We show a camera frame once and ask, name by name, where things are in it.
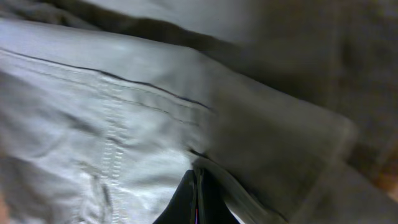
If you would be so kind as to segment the grey shorts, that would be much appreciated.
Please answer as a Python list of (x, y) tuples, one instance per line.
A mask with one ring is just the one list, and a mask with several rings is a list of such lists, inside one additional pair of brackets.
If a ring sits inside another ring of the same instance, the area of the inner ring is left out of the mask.
[(238, 222), (309, 223), (355, 134), (348, 119), (193, 49), (1, 20), (12, 223), (154, 223), (197, 169)]

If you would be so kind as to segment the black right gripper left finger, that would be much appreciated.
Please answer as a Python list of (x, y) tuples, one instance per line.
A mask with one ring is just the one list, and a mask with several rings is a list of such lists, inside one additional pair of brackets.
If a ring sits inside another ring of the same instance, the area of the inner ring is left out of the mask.
[(154, 224), (195, 224), (197, 182), (195, 172), (188, 170), (181, 179), (166, 209)]

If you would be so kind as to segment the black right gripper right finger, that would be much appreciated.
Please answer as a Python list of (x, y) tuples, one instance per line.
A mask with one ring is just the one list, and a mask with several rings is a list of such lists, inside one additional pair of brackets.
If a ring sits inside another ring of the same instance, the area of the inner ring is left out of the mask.
[(219, 183), (210, 172), (197, 169), (199, 224), (239, 224), (226, 206)]

